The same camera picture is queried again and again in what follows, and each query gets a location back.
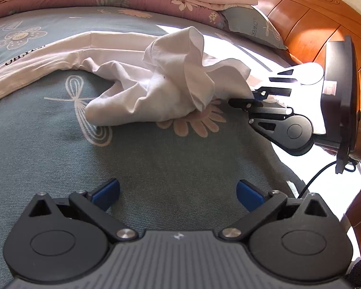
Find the orange wooden headboard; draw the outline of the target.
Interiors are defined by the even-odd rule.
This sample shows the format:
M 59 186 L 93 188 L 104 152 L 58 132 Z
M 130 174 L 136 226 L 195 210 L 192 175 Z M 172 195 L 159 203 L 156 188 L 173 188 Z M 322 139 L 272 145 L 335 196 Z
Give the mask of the orange wooden headboard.
M 296 62 L 323 65 L 327 43 L 349 35 L 356 49 L 361 89 L 360 13 L 343 0 L 258 0 L 258 7 L 280 33 Z M 348 220 L 354 257 L 361 257 L 361 171 L 336 175 L 333 168 L 328 168 L 310 190 L 321 194 L 338 217 Z

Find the grey-green printed pillow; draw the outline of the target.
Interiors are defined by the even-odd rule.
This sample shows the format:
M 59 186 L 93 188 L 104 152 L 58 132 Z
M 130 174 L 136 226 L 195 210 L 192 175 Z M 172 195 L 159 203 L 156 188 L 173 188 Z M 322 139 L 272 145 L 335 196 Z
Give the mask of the grey-green printed pillow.
M 232 7 L 220 12 L 231 33 L 241 35 L 270 48 L 287 50 L 277 29 L 257 7 Z

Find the white printed t-shirt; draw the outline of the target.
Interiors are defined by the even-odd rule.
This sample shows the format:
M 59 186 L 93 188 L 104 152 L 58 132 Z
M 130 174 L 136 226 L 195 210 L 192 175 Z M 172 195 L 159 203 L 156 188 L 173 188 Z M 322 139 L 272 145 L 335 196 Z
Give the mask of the white printed t-shirt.
M 250 99 L 250 69 L 206 54 L 204 36 L 187 27 L 161 37 L 89 31 L 0 65 L 0 99 L 55 72 L 82 70 L 112 82 L 84 109 L 95 126 L 161 122 L 202 112 L 213 99 Z

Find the teal floral bed sheet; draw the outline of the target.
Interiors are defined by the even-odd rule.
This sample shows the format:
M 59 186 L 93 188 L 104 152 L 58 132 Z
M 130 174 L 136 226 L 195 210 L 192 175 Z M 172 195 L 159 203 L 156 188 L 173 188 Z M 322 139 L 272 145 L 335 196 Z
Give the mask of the teal floral bed sheet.
M 118 179 L 111 216 L 137 230 L 172 231 L 164 249 L 121 250 L 103 288 L 243 288 L 257 282 L 239 248 L 208 237 L 246 214 L 236 184 L 291 195 L 302 181 L 247 115 L 216 101 L 196 123 L 131 123 L 96 128 L 81 118 L 111 82 L 85 71 L 57 71 L 0 100 L 0 288 L 12 279 L 2 248 L 32 197 L 66 198 Z

